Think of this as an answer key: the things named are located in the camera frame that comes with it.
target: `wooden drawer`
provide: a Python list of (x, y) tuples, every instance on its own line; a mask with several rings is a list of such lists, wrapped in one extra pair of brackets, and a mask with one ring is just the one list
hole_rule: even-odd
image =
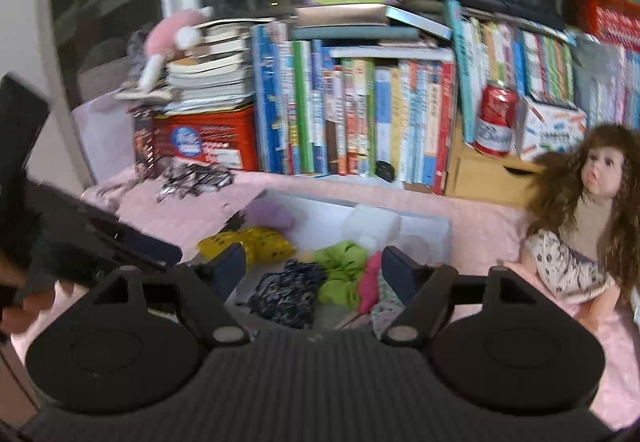
[(459, 158), (453, 175), (449, 180), (453, 186), (450, 196), (524, 207), (534, 174), (493, 162)]
[(464, 144), (462, 126), (456, 123), (449, 159), (446, 196), (492, 204), (526, 207), (533, 175), (539, 165), (521, 161), (516, 155), (496, 158), (478, 153)]

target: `purple cloth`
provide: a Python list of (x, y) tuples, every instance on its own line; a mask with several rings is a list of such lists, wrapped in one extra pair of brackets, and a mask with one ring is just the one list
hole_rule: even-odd
[(245, 225), (265, 227), (278, 232), (290, 231), (296, 223), (293, 215), (267, 197), (257, 198), (244, 209)]

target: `white wall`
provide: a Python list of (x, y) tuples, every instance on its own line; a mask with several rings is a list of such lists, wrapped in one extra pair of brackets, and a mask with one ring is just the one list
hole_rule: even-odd
[(16, 72), (41, 90), (51, 105), (51, 116), (28, 163), (29, 173), (79, 195), (90, 184), (90, 175), (72, 131), (62, 87), (48, 81), (55, 76), (47, 76), (47, 69), (57, 68), (50, 34), (48, 0), (0, 0), (0, 75)]

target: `doll hair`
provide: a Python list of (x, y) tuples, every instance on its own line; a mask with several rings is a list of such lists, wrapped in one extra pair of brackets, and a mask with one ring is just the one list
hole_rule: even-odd
[(625, 162), (602, 255), (606, 271), (628, 296), (640, 284), (640, 140), (624, 126), (601, 124), (587, 133), (577, 151), (543, 156), (545, 169), (533, 182), (528, 205), (533, 220), (527, 235), (543, 229), (557, 234), (561, 226), (575, 225), (574, 213), (583, 190), (582, 166), (591, 149), (607, 147), (620, 150)]

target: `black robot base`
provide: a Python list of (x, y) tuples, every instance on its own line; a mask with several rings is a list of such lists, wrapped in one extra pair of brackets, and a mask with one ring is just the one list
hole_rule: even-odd
[[(417, 268), (395, 248), (382, 263)], [(236, 278), (244, 252), (232, 246), (214, 265)], [(31, 345), (27, 371), (45, 407), (23, 433), (33, 442), (613, 440), (588, 409), (604, 353), (587, 330), (503, 267), (486, 278), (427, 267), (421, 278), (382, 341), (365, 330), (252, 341), (222, 305), (229, 285), (218, 297), (184, 266), (115, 271)], [(469, 303), (482, 310), (447, 325)]]

